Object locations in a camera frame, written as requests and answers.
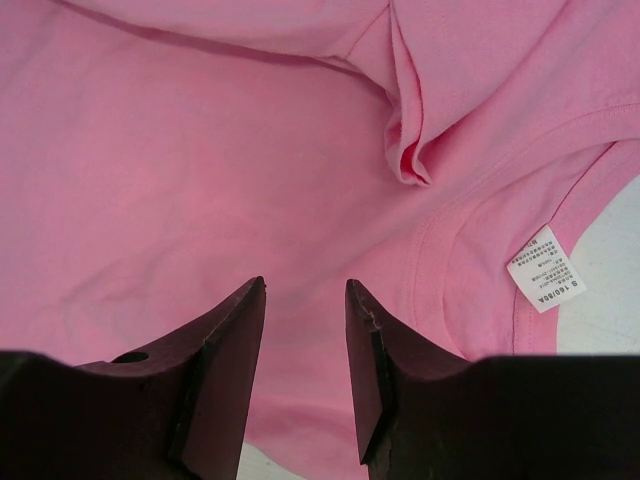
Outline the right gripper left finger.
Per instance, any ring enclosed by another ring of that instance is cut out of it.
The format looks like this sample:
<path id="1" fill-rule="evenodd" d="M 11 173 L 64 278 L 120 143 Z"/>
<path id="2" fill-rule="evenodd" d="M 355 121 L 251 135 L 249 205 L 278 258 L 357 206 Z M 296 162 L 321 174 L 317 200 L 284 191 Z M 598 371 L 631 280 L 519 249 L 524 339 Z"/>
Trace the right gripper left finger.
<path id="1" fill-rule="evenodd" d="M 1 354 L 5 479 L 233 479 L 266 307 L 262 278 L 109 362 Z"/>

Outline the pink t shirt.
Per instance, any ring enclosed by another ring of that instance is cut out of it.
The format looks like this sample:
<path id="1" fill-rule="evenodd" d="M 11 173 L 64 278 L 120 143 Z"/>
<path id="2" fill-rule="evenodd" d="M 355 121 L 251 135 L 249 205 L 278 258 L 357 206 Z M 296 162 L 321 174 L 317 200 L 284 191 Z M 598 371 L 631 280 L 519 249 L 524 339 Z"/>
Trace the pink t shirt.
<path id="1" fill-rule="evenodd" d="M 263 276 L 247 440 L 361 479 L 346 281 L 552 352 L 509 262 L 638 172 L 635 1 L 5 1 L 1 345 L 107 359 Z"/>

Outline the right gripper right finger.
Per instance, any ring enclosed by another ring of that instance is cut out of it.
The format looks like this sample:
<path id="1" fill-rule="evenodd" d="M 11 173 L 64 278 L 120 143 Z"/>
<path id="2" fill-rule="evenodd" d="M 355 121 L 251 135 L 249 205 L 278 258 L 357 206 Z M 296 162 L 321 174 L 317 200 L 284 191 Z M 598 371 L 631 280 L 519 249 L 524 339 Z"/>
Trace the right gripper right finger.
<path id="1" fill-rule="evenodd" d="M 467 361 L 345 289 L 357 447 L 372 479 L 635 479 L 635 355 Z"/>

